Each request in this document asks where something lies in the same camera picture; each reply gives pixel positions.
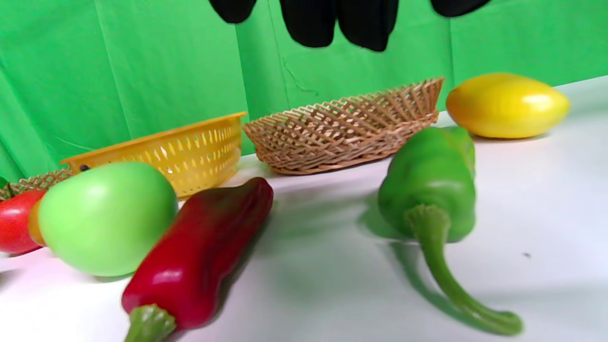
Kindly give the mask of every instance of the red tomato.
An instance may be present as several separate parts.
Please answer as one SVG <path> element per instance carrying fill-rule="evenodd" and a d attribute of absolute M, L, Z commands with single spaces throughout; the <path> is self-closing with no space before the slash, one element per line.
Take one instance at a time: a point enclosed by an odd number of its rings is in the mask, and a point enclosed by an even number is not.
<path fill-rule="evenodd" d="M 40 248 L 28 228 L 30 211 L 46 192 L 30 190 L 0 202 L 0 251 L 22 254 Z"/>

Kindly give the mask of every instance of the plastic basket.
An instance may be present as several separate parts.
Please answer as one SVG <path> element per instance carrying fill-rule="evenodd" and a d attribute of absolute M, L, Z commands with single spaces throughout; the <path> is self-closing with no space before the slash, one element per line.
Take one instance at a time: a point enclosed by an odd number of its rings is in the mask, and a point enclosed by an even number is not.
<path fill-rule="evenodd" d="M 109 162 L 142 161 L 171 182 L 180 200 L 219 186 L 241 157 L 241 117 L 247 112 L 156 133 L 62 161 L 78 174 Z"/>
<path fill-rule="evenodd" d="M 310 175 L 382 159 L 437 121 L 444 78 L 295 108 L 246 123 L 260 161 Z"/>

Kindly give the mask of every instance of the red pepper stem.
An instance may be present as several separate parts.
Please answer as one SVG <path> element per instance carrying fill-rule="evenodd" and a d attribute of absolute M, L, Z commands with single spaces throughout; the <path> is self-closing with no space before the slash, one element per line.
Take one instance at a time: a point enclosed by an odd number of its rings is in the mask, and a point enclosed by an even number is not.
<path fill-rule="evenodd" d="M 137 307 L 129 316 L 125 342 L 162 342 L 175 330 L 175 318 L 156 304 Z"/>
<path fill-rule="evenodd" d="M 466 293 L 452 276 L 444 255 L 451 227 L 450 216 L 445 210 L 421 204 L 407 211 L 405 220 L 420 243 L 437 285 L 460 311 L 489 332 L 507 336 L 521 333 L 523 323 L 515 313 L 487 308 Z"/>

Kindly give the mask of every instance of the pepper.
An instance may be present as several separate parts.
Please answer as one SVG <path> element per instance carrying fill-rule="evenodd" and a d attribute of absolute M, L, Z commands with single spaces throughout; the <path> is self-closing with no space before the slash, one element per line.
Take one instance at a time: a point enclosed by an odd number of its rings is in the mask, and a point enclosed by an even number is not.
<path fill-rule="evenodd" d="M 475 225 L 475 146 L 462 127 L 429 127 L 397 151 L 378 192 L 381 215 L 406 239 L 417 240 L 427 266 L 448 299 L 480 327 L 517 335 L 522 320 L 476 301 L 458 284 L 444 256 L 446 243 Z"/>
<path fill-rule="evenodd" d="M 125 342 L 158 342 L 208 324 L 220 285 L 260 233 L 273 199 L 259 177 L 190 197 L 126 286 L 122 307 L 131 328 Z"/>

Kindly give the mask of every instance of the green screen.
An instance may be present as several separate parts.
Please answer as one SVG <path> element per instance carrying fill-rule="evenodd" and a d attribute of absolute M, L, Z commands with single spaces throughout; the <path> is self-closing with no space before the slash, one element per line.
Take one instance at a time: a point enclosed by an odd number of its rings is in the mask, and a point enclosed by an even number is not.
<path fill-rule="evenodd" d="M 445 76 L 506 71 L 560 85 L 608 74 L 606 0 L 493 0 L 444 19 L 402 0 L 383 54 L 337 34 L 293 42 L 278 0 L 244 24 L 206 0 L 0 1 L 0 175 L 16 181 L 101 147 L 249 111 L 296 106 Z M 243 153 L 253 153 L 245 141 Z"/>

